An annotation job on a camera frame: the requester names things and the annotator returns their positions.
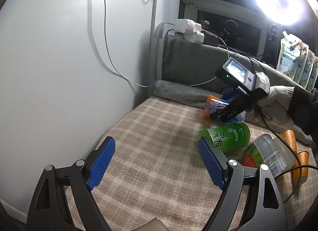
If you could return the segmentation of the right hand white glove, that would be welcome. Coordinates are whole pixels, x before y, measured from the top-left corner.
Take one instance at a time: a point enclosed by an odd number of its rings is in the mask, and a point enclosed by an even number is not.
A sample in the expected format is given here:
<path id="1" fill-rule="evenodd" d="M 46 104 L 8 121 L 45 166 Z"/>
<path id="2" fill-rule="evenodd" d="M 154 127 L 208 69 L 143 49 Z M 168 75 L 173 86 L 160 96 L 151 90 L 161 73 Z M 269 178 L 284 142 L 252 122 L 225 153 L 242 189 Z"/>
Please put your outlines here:
<path id="1" fill-rule="evenodd" d="M 288 114 L 294 88 L 295 86 L 272 86 L 269 94 L 257 102 L 267 121 L 273 121 L 277 126 L 285 129 L 296 126 Z"/>

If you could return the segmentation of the dark sleeved right forearm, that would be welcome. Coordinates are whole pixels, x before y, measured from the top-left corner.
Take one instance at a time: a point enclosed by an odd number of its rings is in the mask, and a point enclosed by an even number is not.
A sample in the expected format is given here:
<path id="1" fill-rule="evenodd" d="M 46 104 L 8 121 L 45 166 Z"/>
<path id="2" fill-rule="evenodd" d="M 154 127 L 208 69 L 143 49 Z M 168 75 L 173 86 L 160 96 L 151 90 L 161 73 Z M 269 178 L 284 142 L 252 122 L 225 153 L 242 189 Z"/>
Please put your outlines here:
<path id="1" fill-rule="evenodd" d="M 313 140 L 317 140 L 317 88 L 312 92 L 295 86 L 288 114 L 294 124 Z"/>

